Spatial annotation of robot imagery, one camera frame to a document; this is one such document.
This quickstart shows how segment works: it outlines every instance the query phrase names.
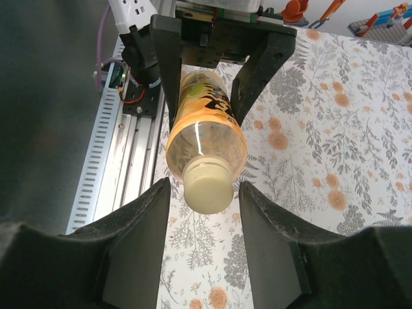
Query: plastic bottle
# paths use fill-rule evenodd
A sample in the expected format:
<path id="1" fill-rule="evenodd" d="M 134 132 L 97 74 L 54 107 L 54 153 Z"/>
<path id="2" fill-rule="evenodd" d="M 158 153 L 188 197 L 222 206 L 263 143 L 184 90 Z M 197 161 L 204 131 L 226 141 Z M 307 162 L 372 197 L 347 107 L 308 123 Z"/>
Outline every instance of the plastic bottle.
<path id="1" fill-rule="evenodd" d="M 222 79 L 211 71 L 184 77 L 166 145 L 167 165 L 183 181 L 187 205 L 201 214 L 229 206 L 233 182 L 247 161 L 247 143 L 226 93 Z"/>

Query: floral tablecloth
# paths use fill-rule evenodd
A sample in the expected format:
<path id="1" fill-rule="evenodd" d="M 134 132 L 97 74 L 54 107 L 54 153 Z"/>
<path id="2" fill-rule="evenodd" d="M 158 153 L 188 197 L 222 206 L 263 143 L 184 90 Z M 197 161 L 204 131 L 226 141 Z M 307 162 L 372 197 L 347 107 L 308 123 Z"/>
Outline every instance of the floral tablecloth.
<path id="1" fill-rule="evenodd" d="M 185 67 L 186 72 L 195 70 Z M 239 66 L 215 70 L 227 89 Z M 170 176 L 164 115 L 155 178 Z M 296 51 L 242 125 L 252 182 L 305 220 L 349 235 L 412 223 L 412 50 L 298 30 Z M 251 309 L 238 197 L 190 210 L 172 181 L 158 308 Z"/>

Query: black plastic part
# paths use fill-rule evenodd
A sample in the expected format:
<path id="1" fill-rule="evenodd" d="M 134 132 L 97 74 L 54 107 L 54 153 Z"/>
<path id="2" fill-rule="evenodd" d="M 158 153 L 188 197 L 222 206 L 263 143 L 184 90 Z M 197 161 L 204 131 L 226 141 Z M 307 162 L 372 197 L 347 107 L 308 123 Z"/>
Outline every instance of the black plastic part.
<path id="1" fill-rule="evenodd" d="M 266 85 L 295 51 L 295 37 L 268 33 L 250 54 L 232 83 L 230 104 L 239 125 Z"/>
<path id="2" fill-rule="evenodd" d="M 180 38 L 182 21 L 168 16 L 153 15 L 151 18 L 150 32 L 156 51 L 156 57 L 162 64 L 160 78 L 165 93 L 167 107 L 169 108 L 170 128 L 174 123 L 177 113 L 180 73 L 182 59 L 180 58 Z"/>
<path id="3" fill-rule="evenodd" d="M 124 45 L 122 58 L 135 80 L 144 86 L 156 82 L 159 71 L 149 26 L 139 31 L 132 26 L 130 33 L 120 34 L 120 38 Z"/>
<path id="4" fill-rule="evenodd" d="M 139 98 L 142 95 L 143 89 L 145 89 L 145 93 L 139 102 L 123 104 L 123 114 L 155 117 L 161 88 L 160 84 L 153 88 L 144 88 L 143 86 L 136 87 L 132 82 L 129 82 L 125 96 L 126 102 Z"/>
<path id="5" fill-rule="evenodd" d="M 67 236 L 0 224 L 1 308 L 156 308 L 169 202 L 165 178 Z"/>
<path id="6" fill-rule="evenodd" d="M 154 15 L 151 35 L 173 126 L 178 107 L 182 63 L 215 68 L 224 59 L 244 62 L 232 85 L 231 105 L 239 125 L 270 79 L 295 50 L 296 30 L 271 23 L 243 23 L 215 18 L 195 19 Z M 207 45 L 202 46 L 202 35 Z"/>
<path id="7" fill-rule="evenodd" d="M 239 202 L 255 309 L 412 308 L 412 227 L 368 227 L 346 238 L 247 182 Z"/>

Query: bottle cap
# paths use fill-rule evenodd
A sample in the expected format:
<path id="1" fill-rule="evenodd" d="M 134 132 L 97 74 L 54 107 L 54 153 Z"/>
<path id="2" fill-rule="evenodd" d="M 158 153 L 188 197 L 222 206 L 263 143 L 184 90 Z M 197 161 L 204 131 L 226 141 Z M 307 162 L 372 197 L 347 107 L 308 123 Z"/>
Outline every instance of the bottle cap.
<path id="1" fill-rule="evenodd" d="M 222 158 L 199 156 L 183 172 L 187 205 L 200 214 L 224 211 L 233 200 L 233 179 L 229 164 Z"/>

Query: red wire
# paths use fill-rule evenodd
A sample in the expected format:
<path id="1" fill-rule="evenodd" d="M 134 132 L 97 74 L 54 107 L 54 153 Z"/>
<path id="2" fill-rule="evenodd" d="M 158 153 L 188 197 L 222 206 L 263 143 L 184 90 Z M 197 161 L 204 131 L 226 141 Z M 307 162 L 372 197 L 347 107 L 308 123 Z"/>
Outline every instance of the red wire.
<path id="1" fill-rule="evenodd" d="M 140 97 L 138 97 L 137 99 L 132 100 L 132 101 L 123 101 L 123 103 L 124 104 L 133 104 L 133 103 L 140 102 L 143 99 L 145 93 L 146 93 L 146 89 L 143 89 L 142 94 L 140 95 Z"/>

